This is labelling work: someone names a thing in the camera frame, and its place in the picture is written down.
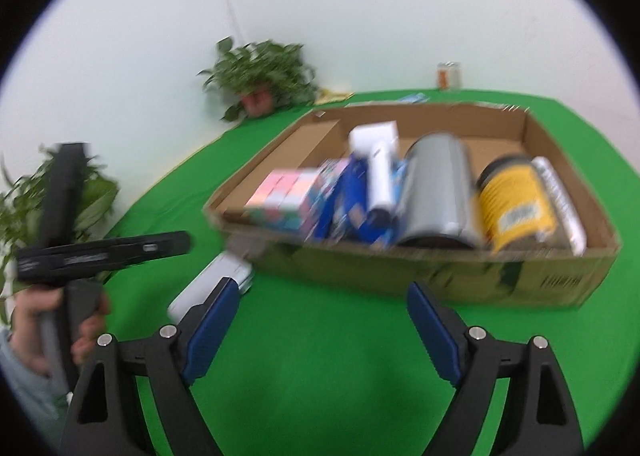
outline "green tablecloth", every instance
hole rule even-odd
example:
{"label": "green tablecloth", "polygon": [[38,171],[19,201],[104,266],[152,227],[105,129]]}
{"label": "green tablecloth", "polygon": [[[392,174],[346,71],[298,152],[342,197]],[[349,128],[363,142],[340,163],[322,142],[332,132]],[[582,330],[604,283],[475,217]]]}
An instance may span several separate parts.
{"label": "green tablecloth", "polygon": [[[360,94],[351,101],[411,92]],[[580,309],[458,308],[467,323],[483,325],[501,339],[548,337],[583,435],[593,439],[625,389],[638,353],[640,179],[597,131],[554,100],[490,91],[424,92],[433,102],[529,107],[591,182],[620,231],[619,259]],[[114,232],[120,235],[185,229],[195,239],[189,255],[131,267],[107,284],[114,310],[109,329],[120,340],[149,335],[168,321],[172,299],[223,248],[201,213],[203,204],[306,110],[281,112],[226,132],[162,179],[117,224]],[[192,391],[226,456],[418,455],[453,393],[437,377],[403,301],[261,273],[209,373]],[[501,381],[475,454],[488,453],[505,394]],[[171,454],[146,379],[140,381],[140,395],[154,444],[160,454]]]}

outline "yellow label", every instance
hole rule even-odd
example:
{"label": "yellow label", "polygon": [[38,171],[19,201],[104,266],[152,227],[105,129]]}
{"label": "yellow label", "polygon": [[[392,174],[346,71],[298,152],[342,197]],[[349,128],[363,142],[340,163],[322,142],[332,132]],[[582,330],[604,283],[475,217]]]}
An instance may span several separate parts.
{"label": "yellow label", "polygon": [[530,165],[496,174],[480,192],[484,225],[494,251],[534,233],[552,234],[558,221]]}

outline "black lid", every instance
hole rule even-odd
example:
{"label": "black lid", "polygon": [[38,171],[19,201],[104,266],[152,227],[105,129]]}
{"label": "black lid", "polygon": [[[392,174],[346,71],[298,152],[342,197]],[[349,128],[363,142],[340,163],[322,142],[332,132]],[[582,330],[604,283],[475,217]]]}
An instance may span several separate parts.
{"label": "black lid", "polygon": [[474,245],[459,236],[446,233],[428,233],[425,235],[412,235],[398,242],[398,246],[410,248],[434,248],[445,250],[473,250]]}
{"label": "black lid", "polygon": [[531,156],[526,154],[505,154],[493,160],[487,165],[482,173],[478,176],[476,185],[478,189],[483,189],[491,174],[511,163],[521,163],[523,165],[531,163]]}

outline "potted plant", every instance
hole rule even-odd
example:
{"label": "potted plant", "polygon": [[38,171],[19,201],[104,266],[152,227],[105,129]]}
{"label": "potted plant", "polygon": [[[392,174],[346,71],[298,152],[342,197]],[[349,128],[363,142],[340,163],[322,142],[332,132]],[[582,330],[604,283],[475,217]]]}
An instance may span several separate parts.
{"label": "potted plant", "polygon": [[[4,161],[0,161],[0,170],[4,182],[9,187],[0,193],[0,322],[7,322],[5,299],[20,290],[15,281],[5,287],[5,268],[15,259],[16,251],[32,245],[37,240],[42,200],[46,188],[46,177],[55,154],[54,150],[40,148],[45,159],[31,176],[22,176],[13,181],[7,172]],[[104,165],[97,165],[91,158],[86,170],[80,212],[76,218],[76,242],[82,243],[90,238],[90,229],[113,210],[119,187],[117,182],[102,174]]]}
{"label": "potted plant", "polygon": [[218,42],[218,61],[209,70],[203,88],[215,83],[238,95],[240,102],[223,119],[234,121],[244,111],[249,118],[265,116],[274,108],[313,102],[318,89],[315,71],[302,61],[302,44],[251,42],[234,49],[227,37]]}

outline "terracotta pot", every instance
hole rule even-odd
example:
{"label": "terracotta pot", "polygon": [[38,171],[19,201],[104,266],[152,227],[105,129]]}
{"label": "terracotta pot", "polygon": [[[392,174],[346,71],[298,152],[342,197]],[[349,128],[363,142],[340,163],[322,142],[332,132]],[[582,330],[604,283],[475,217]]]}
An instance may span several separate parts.
{"label": "terracotta pot", "polygon": [[242,105],[249,118],[269,115],[273,112],[273,96],[269,87],[261,87],[242,97]]}

